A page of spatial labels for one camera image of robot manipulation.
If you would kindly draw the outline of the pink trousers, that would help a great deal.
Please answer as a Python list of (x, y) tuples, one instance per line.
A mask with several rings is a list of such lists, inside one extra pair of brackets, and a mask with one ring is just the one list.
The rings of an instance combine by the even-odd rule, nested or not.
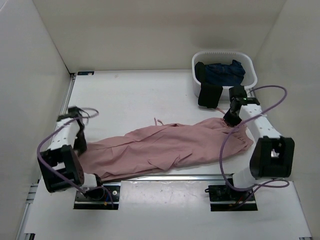
[(79, 157), (86, 174), (103, 181), (164, 173), (219, 161), (247, 151), (253, 141), (242, 125), (235, 132), (222, 118), (193, 125), (154, 124), (87, 144)]

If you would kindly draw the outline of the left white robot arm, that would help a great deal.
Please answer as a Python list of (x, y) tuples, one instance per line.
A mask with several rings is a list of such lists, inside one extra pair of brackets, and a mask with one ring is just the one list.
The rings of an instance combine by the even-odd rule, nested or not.
[(87, 151), (84, 120), (99, 115), (95, 108), (71, 106), (56, 119), (56, 130), (40, 142), (37, 161), (48, 192), (62, 192), (71, 187), (93, 200), (105, 194), (101, 178), (85, 173), (79, 157)]

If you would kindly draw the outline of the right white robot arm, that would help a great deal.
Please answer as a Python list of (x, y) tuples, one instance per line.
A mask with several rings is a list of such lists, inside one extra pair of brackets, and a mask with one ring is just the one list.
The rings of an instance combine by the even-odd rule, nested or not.
[(232, 128), (230, 133), (247, 127), (255, 140), (249, 165), (231, 178), (222, 176), (226, 197), (236, 200), (244, 191), (260, 187), (260, 180), (288, 178), (292, 173), (295, 142), (291, 137), (280, 134), (266, 117), (266, 113), (277, 104), (262, 110), (258, 99), (249, 97), (243, 86), (231, 87), (229, 100), (230, 108), (223, 120)]

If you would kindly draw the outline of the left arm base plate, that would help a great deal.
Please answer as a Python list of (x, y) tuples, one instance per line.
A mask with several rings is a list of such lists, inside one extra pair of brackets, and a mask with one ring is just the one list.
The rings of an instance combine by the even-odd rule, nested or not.
[(121, 195), (121, 185), (112, 183), (103, 185), (104, 189), (94, 190), (83, 195), (80, 191), (75, 194), (73, 208), (75, 210), (118, 210)]

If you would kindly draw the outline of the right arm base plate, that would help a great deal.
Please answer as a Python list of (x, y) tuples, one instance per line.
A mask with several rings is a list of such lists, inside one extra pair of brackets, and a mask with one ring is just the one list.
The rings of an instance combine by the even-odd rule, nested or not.
[(209, 185), (204, 192), (208, 194), (211, 212), (250, 212), (257, 211), (253, 190), (235, 191), (226, 185)]

